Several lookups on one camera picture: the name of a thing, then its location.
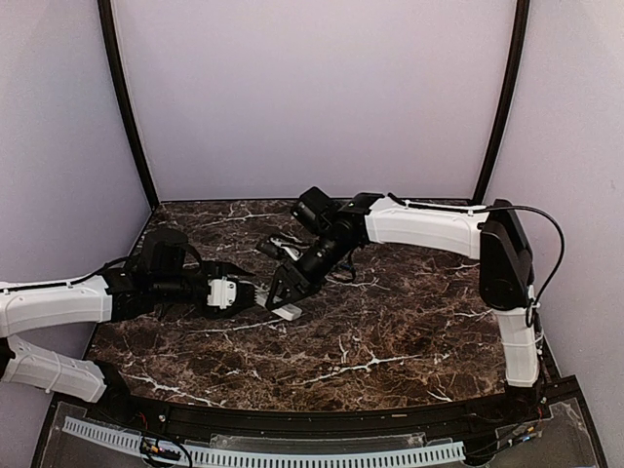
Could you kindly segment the white remote control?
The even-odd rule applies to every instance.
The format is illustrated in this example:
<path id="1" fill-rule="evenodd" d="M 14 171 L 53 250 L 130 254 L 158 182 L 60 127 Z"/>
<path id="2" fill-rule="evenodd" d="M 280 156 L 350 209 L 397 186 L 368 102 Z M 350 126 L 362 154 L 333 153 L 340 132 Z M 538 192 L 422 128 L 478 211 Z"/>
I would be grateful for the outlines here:
<path id="1" fill-rule="evenodd" d="M 263 309 L 266 309 L 267 297 L 268 297 L 267 291 L 265 291 L 264 289 L 258 286 L 254 287 L 254 303 L 257 306 Z M 271 313 L 284 320 L 292 322 L 301 317 L 302 310 L 293 304 L 287 304 L 279 308 L 272 309 Z"/>

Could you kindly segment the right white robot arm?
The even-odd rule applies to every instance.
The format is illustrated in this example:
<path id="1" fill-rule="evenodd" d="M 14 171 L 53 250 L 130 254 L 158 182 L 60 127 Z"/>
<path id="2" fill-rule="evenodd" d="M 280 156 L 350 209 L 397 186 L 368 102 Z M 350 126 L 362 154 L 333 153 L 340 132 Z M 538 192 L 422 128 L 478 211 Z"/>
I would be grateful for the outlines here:
<path id="1" fill-rule="evenodd" d="M 461 254 L 480 266 L 479 292 L 497 318 L 506 360 L 506 382 L 514 387 L 497 403 L 508 423 L 535 406 L 529 388 L 538 379 L 532 250 L 512 205 L 453 207 L 363 192 L 340 203 L 318 187 L 293 204 L 292 216 L 317 239 L 298 259 L 275 272 L 265 306 L 284 307 L 317 293 L 328 274 L 354 249 L 401 244 Z"/>

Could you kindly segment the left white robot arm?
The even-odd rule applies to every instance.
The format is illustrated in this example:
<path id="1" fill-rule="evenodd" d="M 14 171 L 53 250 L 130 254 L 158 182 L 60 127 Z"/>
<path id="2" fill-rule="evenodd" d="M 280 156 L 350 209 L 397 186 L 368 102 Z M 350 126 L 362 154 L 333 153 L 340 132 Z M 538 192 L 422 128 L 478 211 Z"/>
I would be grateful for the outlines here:
<path id="1" fill-rule="evenodd" d="M 117 425 L 137 418 L 137 402 L 117 371 L 80 361 L 21 338 L 23 332 L 80 323 L 119 323 L 158 306 L 192 305 L 211 318 L 235 315 L 256 305 L 246 271 L 228 262 L 196 268 L 150 270 L 125 264 L 89 277 L 56 283 L 1 286 L 1 379 L 61 393 L 100 410 Z"/>

